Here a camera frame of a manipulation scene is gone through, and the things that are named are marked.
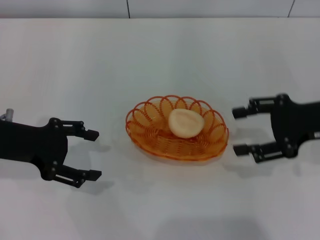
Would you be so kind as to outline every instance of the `oval basket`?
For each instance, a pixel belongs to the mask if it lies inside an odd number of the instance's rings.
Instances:
[[[195,137],[179,138],[169,129],[173,109],[188,109],[204,118],[204,128]],[[149,154],[178,161],[206,161],[226,149],[229,130],[223,117],[208,103],[189,96],[154,96],[137,104],[125,118],[131,140]]]

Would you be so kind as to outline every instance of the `egg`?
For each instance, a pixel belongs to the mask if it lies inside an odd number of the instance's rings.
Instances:
[[[205,120],[195,111],[178,108],[170,113],[168,125],[174,135],[188,139],[201,132],[205,126]]]

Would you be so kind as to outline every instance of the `white egg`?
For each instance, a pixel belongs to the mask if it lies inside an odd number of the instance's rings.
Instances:
[[[195,111],[174,109],[168,119],[171,132],[179,138],[197,136],[205,126],[204,118]]]

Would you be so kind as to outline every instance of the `white table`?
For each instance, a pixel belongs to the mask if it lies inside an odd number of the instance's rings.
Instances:
[[[320,141],[260,165],[231,143],[272,139],[269,116],[235,122],[249,97],[320,100],[320,19],[1,19],[0,112],[43,126],[84,121],[65,164],[102,171],[76,189],[0,161],[1,240],[318,240]],[[139,151],[125,116],[156,95],[192,96],[231,130],[223,157],[173,165]]]

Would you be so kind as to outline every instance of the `white tabletop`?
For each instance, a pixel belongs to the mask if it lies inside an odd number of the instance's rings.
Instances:
[[[249,97],[320,100],[320,19],[1,19],[0,112],[43,126],[84,121],[65,164],[101,170],[77,189],[0,161],[1,240],[318,240],[320,141],[260,165],[231,143],[273,139],[269,116],[235,122]],[[156,161],[130,141],[137,103],[205,100],[231,130],[216,162]]]

